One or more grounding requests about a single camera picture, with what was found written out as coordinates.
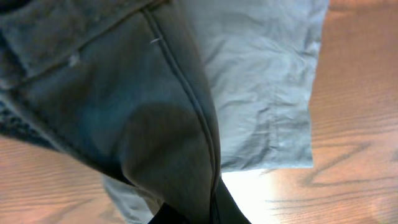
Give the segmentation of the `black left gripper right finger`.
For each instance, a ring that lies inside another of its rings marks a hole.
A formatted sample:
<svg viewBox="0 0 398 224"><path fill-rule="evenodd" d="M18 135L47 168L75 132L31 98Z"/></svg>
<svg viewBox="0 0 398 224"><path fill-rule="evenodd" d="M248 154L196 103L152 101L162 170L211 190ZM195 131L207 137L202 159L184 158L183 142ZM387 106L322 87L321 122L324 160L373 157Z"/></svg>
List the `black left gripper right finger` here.
<svg viewBox="0 0 398 224"><path fill-rule="evenodd" d="M214 194L214 224L251 224L220 179Z"/></svg>

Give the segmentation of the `grey shorts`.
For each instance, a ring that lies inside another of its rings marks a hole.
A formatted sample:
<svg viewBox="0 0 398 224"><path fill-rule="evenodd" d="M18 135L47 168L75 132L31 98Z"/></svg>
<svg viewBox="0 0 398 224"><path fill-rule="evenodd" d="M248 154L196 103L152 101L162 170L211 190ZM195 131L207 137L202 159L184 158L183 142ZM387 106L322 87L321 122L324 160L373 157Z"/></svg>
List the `grey shorts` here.
<svg viewBox="0 0 398 224"><path fill-rule="evenodd" d="M1 134L97 170L128 223L214 223L224 172L313 165L328 1L1 2Z"/></svg>

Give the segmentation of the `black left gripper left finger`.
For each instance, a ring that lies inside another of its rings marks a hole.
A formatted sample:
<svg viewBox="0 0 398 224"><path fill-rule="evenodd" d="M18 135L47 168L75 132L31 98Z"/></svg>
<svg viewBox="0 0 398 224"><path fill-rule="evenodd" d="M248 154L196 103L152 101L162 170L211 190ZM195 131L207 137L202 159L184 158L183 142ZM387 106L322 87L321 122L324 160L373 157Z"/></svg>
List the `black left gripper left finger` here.
<svg viewBox="0 0 398 224"><path fill-rule="evenodd" d="M178 211L164 203L148 224L189 224L189 222Z"/></svg>

